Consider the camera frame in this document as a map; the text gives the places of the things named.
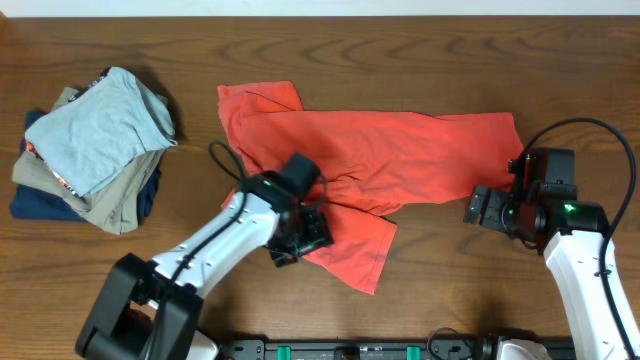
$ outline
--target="table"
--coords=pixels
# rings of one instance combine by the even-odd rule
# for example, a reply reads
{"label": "table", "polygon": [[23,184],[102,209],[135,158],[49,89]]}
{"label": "table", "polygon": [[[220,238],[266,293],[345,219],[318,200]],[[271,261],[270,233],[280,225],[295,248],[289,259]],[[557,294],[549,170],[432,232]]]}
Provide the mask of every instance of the table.
{"label": "table", "polygon": [[[305,108],[465,114],[512,112],[523,141],[575,116],[602,118],[640,149],[640,19],[635,17],[128,18],[0,22],[0,359],[74,359],[75,338],[112,264],[150,258],[220,211],[235,185],[209,158],[224,139],[219,84],[292,80]],[[181,146],[138,230],[10,218],[12,166],[25,112],[106,67],[170,99]],[[628,168],[613,136],[588,125],[539,143],[577,151],[580,198],[609,215]],[[640,319],[640,197],[615,236],[621,278]],[[544,261],[518,241],[464,225],[465,201],[411,205],[375,296],[319,266],[275,269],[253,252],[207,298],[200,324],[216,339],[420,339],[521,327],[569,334]]]}

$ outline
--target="white backdrop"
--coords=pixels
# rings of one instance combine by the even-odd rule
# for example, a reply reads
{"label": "white backdrop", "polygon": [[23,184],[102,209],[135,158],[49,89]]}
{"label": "white backdrop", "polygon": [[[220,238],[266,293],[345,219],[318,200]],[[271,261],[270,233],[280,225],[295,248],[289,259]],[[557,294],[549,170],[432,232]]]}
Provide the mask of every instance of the white backdrop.
{"label": "white backdrop", "polygon": [[7,17],[640,15],[640,0],[0,0]]}

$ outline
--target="green strip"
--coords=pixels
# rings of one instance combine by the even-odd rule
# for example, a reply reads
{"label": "green strip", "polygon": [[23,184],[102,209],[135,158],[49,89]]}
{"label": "green strip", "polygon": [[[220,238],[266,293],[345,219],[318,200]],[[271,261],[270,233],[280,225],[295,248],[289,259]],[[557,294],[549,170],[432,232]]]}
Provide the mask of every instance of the green strip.
{"label": "green strip", "polygon": [[407,346],[407,360],[420,360],[420,348],[417,346]]}
{"label": "green strip", "polygon": [[291,360],[291,348],[288,346],[278,346],[278,360]]}

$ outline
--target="red cloth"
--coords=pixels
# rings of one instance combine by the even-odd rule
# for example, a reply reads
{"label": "red cloth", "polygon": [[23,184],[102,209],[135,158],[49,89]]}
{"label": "red cloth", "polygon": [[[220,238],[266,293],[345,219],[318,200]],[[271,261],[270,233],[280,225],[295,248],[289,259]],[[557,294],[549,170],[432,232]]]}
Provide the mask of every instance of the red cloth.
{"label": "red cloth", "polygon": [[[320,167],[335,244],[305,258],[368,294],[396,231],[380,216],[467,197],[476,184],[508,185],[507,162],[522,151],[508,113],[305,111],[288,81],[222,85],[218,95],[229,144],[249,174],[280,170],[294,152]],[[316,184],[310,200],[322,189]]]}

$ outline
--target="folded light blue shirt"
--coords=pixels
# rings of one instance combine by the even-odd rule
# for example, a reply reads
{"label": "folded light blue shirt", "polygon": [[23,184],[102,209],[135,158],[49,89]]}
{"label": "folded light blue shirt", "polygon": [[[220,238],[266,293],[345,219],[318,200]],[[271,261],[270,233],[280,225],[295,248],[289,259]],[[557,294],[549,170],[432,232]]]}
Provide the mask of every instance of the folded light blue shirt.
{"label": "folded light blue shirt", "polygon": [[136,156],[177,145],[167,107],[113,67],[77,100],[40,118],[25,139],[79,196],[109,184]]}

